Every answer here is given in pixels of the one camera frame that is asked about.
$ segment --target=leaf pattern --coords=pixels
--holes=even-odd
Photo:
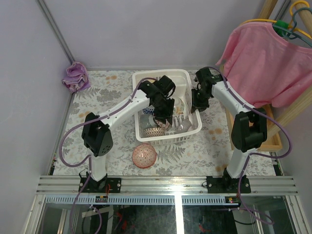
[[[135,71],[89,71],[91,86],[75,94],[70,107],[66,131],[84,122],[87,114],[102,113],[118,104],[132,92],[132,74]],[[192,85],[196,70],[188,71]],[[232,150],[225,109],[216,98],[209,99],[210,107],[200,113],[202,130],[189,141],[172,145],[154,146],[158,159],[147,169],[140,169],[132,161],[132,152],[141,144],[135,136],[134,117],[130,117],[112,132],[114,146],[107,157],[107,172],[112,176],[218,176],[230,163]],[[89,151],[81,139],[82,128],[65,140],[63,154],[68,163],[81,162]],[[78,175],[88,163],[66,167],[57,160],[55,175]],[[275,175],[272,161],[260,156],[251,157],[247,174]]]

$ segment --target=white dish rack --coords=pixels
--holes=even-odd
[[[196,110],[191,114],[192,108],[192,92],[191,92],[191,79],[187,71],[181,69],[167,69],[167,70],[155,70],[155,71],[144,71],[136,72],[132,75],[133,90],[136,88],[137,84],[143,78],[155,78],[159,80],[163,76],[168,76],[175,83],[175,93],[174,97],[178,97],[184,103],[183,115],[175,116],[173,115],[172,127],[166,132],[164,136],[155,137],[144,137],[144,132],[139,124],[139,117],[143,114],[142,111],[135,113],[135,128],[136,128],[136,138],[141,142],[148,142],[152,145],[161,144],[172,144],[177,142],[182,142],[191,139],[191,137],[198,133],[202,127],[199,111]],[[192,128],[186,133],[176,133],[178,126],[181,122],[188,118],[192,123]]]

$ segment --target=gray wall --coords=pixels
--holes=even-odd
[[[88,67],[202,67],[263,0],[46,0],[76,60]]]
[[[69,62],[35,0],[0,7],[0,234],[20,234],[69,98]]]
[[[304,24],[298,19],[298,27],[307,33],[307,29]],[[287,12],[284,21],[290,22],[291,17]],[[292,40],[292,43],[295,43],[300,46],[308,47],[305,43],[300,40]],[[275,116],[278,116],[282,113],[285,108],[274,109]],[[310,226],[312,225],[312,153],[311,153],[311,143],[312,143],[312,106],[308,107],[302,114],[300,114],[295,120],[293,120],[287,127],[287,131],[290,133],[293,142],[293,150],[291,154],[282,159],[282,166],[285,170],[285,174],[294,176],[296,185],[299,188],[300,200],[302,202],[305,214],[307,216]],[[288,141],[286,137],[280,133],[282,143],[284,145],[284,150],[278,152],[279,155],[282,155],[288,149]]]

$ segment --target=purple cloth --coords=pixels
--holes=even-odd
[[[89,88],[89,76],[86,67],[80,62],[73,64],[66,69],[67,76],[62,80],[62,83],[74,93],[80,90]]]

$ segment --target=pink sweater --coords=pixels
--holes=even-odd
[[[285,41],[270,23],[236,28],[217,65],[224,60],[225,77],[255,107],[290,105],[312,84],[312,49]]]

